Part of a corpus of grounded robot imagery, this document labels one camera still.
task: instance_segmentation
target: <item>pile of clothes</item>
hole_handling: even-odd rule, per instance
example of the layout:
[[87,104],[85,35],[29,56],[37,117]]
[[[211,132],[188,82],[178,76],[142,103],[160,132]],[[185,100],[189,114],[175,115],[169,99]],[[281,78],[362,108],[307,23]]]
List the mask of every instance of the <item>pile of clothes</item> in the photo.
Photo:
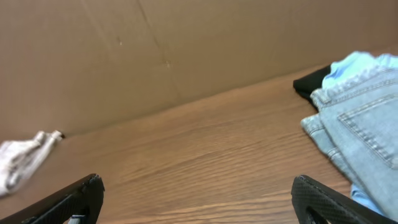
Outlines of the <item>pile of clothes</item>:
[[293,86],[318,110],[301,125],[352,181],[351,198],[398,220],[398,57],[353,52]]

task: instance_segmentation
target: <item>wood grain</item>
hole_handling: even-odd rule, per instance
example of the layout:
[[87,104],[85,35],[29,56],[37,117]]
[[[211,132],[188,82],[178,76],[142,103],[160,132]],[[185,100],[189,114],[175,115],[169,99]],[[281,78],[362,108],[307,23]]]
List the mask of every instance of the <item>wood grain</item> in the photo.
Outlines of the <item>wood grain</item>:
[[0,218],[95,172],[106,187],[100,223],[297,223],[295,176],[349,194],[300,127],[316,111],[292,81],[321,67],[67,138],[0,200]]

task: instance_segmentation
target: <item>brown wall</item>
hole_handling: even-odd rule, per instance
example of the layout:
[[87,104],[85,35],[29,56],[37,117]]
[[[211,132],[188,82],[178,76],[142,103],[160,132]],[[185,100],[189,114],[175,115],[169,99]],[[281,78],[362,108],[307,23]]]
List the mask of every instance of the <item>brown wall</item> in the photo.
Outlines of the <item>brown wall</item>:
[[396,0],[0,1],[0,138],[163,110],[398,38]]

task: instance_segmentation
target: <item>white garment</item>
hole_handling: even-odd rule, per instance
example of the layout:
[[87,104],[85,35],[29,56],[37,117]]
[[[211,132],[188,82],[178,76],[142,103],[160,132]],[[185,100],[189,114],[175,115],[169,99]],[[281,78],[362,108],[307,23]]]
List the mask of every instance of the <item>white garment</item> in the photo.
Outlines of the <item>white garment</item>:
[[0,146],[0,196],[15,192],[39,168],[62,133],[39,131],[27,141],[4,141]]

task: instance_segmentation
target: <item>white cloth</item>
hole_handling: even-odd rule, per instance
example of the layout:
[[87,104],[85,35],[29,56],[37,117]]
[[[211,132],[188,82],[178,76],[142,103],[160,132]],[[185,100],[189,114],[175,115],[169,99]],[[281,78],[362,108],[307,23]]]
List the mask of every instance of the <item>white cloth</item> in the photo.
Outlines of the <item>white cloth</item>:
[[0,146],[0,196],[15,192],[43,163],[62,133],[39,131],[27,141],[4,141]]

